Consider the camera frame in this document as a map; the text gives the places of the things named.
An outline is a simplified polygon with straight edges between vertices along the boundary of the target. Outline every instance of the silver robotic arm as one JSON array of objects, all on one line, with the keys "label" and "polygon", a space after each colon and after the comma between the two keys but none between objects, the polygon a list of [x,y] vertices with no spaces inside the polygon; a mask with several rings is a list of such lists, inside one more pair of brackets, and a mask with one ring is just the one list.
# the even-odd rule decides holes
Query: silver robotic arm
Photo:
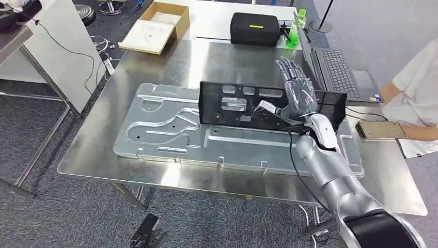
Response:
[{"label": "silver robotic arm", "polygon": [[276,62],[284,77],[288,106],[281,110],[261,101],[255,113],[262,119],[274,115],[291,126],[300,122],[313,130],[313,136],[301,135],[296,149],[324,194],[340,245],[348,248],[426,247],[418,232],[401,217],[386,211],[353,174],[340,153],[332,124],[326,116],[317,113],[315,91],[303,71],[285,58]]},{"label": "silver robotic arm", "polygon": [[416,230],[401,217],[387,212],[362,186],[339,152],[330,121],[321,114],[305,120],[318,143],[302,135],[297,152],[307,165],[336,222],[341,246],[426,247]]}]

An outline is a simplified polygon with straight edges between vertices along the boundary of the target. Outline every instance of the stainless steel table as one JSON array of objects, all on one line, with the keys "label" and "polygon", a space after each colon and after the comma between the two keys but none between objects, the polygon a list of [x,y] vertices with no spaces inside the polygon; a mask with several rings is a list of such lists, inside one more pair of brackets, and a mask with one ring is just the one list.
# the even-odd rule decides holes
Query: stainless steel table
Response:
[{"label": "stainless steel table", "polygon": [[[281,55],[304,65],[301,51],[205,41],[180,40],[168,44],[161,55],[127,51],[59,164],[58,172],[108,181],[139,210],[145,208],[123,184],[318,206],[296,176],[146,162],[118,157],[112,151],[141,83],[185,87],[198,87],[201,80],[282,84],[274,62]],[[357,144],[366,172],[361,180],[365,188],[389,211],[426,215],[424,202],[397,144],[392,141],[362,142],[359,138]],[[312,178],[305,178],[305,181],[323,198]]]},{"label": "stainless steel table", "polygon": [[70,110],[78,116],[79,113],[71,108],[70,102],[67,97],[61,92],[61,90],[56,86],[50,76],[46,73],[46,71],[41,67],[41,65],[36,61],[36,59],[32,56],[30,51],[23,45],[26,40],[28,40],[33,35],[32,31],[27,26],[22,25],[14,25],[7,30],[3,30],[0,33],[0,65],[5,60],[9,58],[14,52],[19,50],[29,61],[29,63],[35,68],[35,70],[41,75],[41,77],[47,82],[47,84],[56,92],[59,97],[53,96],[41,96],[41,95],[32,95],[32,94],[21,94],[18,92],[0,92],[0,96],[9,96],[9,97],[24,97],[24,98],[32,98],[32,99],[43,99],[43,100],[51,100],[51,101],[63,101],[66,104],[66,109],[55,122],[55,125],[47,134],[41,145],[33,154],[31,160],[27,164],[24,172],[20,175],[20,177],[16,180],[15,183],[10,183],[2,178],[0,178],[0,188],[11,190],[17,194],[25,196],[27,198],[34,197],[34,193],[30,192],[24,188],[22,185],[24,180],[26,180],[30,171],[40,158],[46,146],[49,144],[49,141],[52,139],[53,135],[57,131],[59,125],[62,123],[66,115]]}]

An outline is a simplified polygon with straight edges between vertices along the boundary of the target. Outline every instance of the laptop keyboard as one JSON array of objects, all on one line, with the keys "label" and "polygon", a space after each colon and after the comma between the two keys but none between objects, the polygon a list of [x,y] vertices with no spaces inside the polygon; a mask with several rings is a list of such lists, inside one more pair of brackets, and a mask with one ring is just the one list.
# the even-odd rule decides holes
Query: laptop keyboard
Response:
[{"label": "laptop keyboard", "polygon": [[343,58],[342,52],[332,49],[321,49],[325,66],[332,82],[333,90],[345,92],[349,97],[359,97],[356,85],[351,79],[350,70]]}]

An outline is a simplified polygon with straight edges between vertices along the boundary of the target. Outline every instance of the cardboard box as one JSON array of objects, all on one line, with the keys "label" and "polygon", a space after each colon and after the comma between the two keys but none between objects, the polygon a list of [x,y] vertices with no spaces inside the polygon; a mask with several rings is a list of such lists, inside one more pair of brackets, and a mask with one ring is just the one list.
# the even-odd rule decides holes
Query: cardboard box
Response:
[{"label": "cardboard box", "polygon": [[153,2],[119,43],[119,47],[161,54],[169,38],[182,39],[189,26],[187,6]]}]

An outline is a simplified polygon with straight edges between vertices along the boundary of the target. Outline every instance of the green object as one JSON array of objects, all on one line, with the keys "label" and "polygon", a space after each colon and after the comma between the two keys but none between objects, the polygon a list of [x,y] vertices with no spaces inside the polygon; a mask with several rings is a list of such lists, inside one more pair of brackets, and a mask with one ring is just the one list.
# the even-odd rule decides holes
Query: green object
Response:
[{"label": "green object", "polygon": [[286,41],[286,46],[290,49],[295,49],[298,45],[298,29],[294,23],[290,27],[288,37],[289,39]]},{"label": "green object", "polygon": [[290,31],[289,31],[289,39],[286,41],[286,46],[290,49],[295,49],[298,46],[298,29],[296,28],[296,25],[300,25],[302,28],[304,28],[306,26],[306,10],[305,9],[300,9],[298,11],[297,14],[297,18],[298,18],[298,22],[296,23],[295,20],[292,21],[292,25],[290,27]]}]

